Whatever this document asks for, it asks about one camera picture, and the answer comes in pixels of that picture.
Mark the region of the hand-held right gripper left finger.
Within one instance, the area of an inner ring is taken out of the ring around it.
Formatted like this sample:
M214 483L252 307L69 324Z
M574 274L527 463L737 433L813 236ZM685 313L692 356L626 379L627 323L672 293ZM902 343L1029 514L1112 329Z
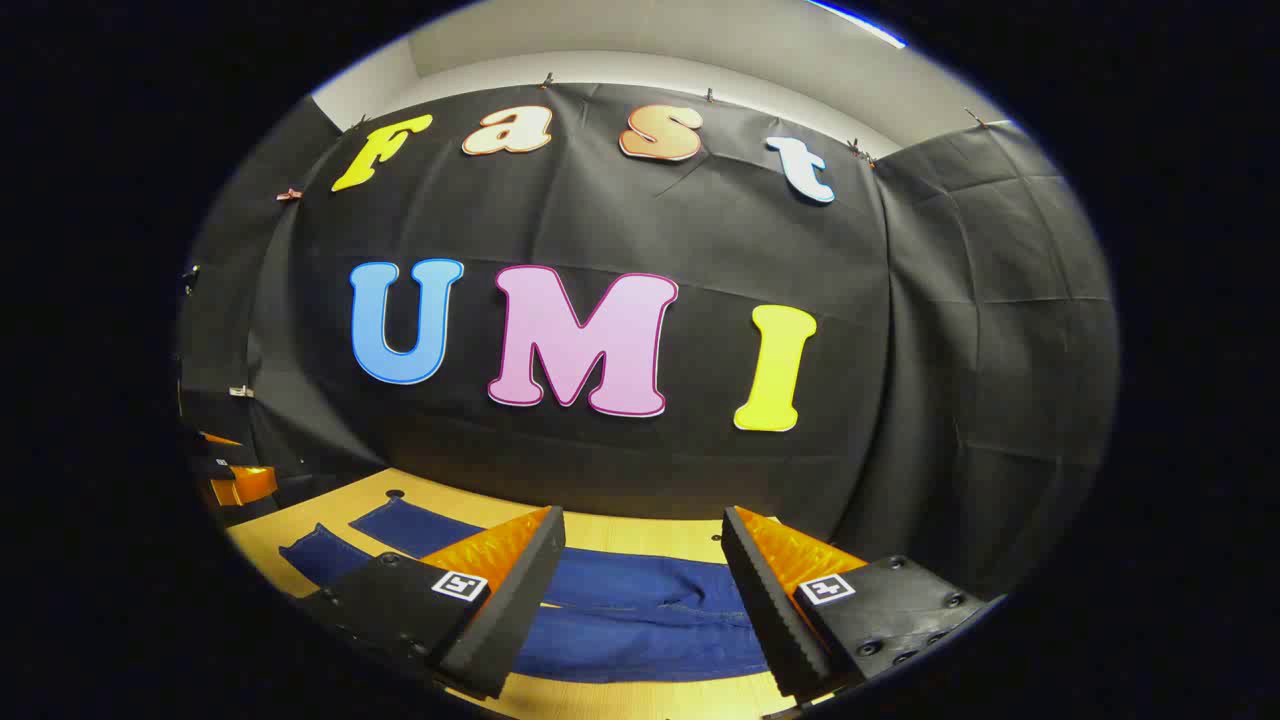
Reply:
M294 605L397 674L497 698L563 548L563 510L547 506L422 559L378 555Z

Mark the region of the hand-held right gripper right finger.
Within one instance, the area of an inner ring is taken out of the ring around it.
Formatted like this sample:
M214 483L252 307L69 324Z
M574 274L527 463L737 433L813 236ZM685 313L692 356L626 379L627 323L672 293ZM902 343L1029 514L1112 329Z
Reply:
M776 685L799 703L924 659L1001 601L906 555L867 561L740 506L724 510L721 534Z

